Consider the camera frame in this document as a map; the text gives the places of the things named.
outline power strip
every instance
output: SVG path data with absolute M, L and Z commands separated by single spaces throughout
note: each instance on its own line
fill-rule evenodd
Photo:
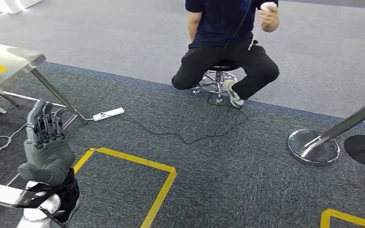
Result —
M 123 114 L 125 112 L 125 109 L 123 108 L 117 108 L 117 109 L 113 109 L 111 111 L 105 112 L 105 113 L 99 113 L 97 115 L 93 116 L 93 120 L 94 121 L 99 121 L 99 120 L 104 120 L 116 115 L 120 115 Z

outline stainless steel table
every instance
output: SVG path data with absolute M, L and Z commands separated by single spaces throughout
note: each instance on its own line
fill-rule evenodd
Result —
M 31 72 L 64 104 L 55 104 L 55 106 L 65 107 L 74 114 L 66 124 L 70 124 L 76 118 L 83 123 L 87 123 L 86 118 L 36 69 L 45 60 L 46 58 L 41 52 L 0 45 L 0 95 L 14 105 L 16 103 L 8 96 L 37 101 L 38 99 L 35 98 L 4 91 Z

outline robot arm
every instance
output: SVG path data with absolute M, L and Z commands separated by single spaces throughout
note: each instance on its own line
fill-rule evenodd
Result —
M 75 161 L 62 129 L 64 109 L 51 113 L 52 103 L 38 101 L 27 116 L 27 163 L 19 167 L 20 176 L 50 186 L 64 182 Z
M 29 181 L 27 191 L 45 192 L 42 195 L 49 198 L 38 209 L 25 209 L 18 228 L 67 228 L 79 208 L 79 187 L 72 168 L 75 156 L 62 128 L 64 109 L 52 113 L 52 108 L 52 103 L 41 99 L 27 116 L 27 163 L 19 167 L 19 174 Z

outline black pants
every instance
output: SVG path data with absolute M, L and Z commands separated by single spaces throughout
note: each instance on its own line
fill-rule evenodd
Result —
M 268 57 L 265 49 L 244 41 L 224 46 L 200 46 L 190 44 L 182 57 L 181 67 L 172 79 L 177 89 L 191 89 L 197 86 L 203 74 L 222 60 L 234 61 L 242 67 L 247 76 L 233 86 L 241 99 L 247 100 L 260 89 L 273 82 L 279 75 L 278 66 Z

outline robot finger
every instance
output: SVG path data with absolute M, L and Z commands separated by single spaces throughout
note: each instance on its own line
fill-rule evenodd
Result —
M 52 123 L 54 126 L 55 134 L 62 139 L 65 138 L 64 129 L 62 129 L 62 114 L 64 112 L 65 112 L 65 109 L 63 109 L 63 108 L 58 109 L 54 113 L 54 118 L 53 118 L 53 123 Z
M 51 109 L 54 105 L 51 102 L 47 102 L 43 108 L 43 116 L 42 121 L 44 123 L 44 128 L 42 130 L 42 134 L 44 134 L 45 138 L 53 139 L 55 136 L 54 127 L 52 126 L 52 118 L 51 118 Z
M 27 115 L 27 142 L 34 144 L 38 148 L 42 147 L 41 125 L 43 123 L 41 117 L 45 103 L 44 99 L 39 100 Z

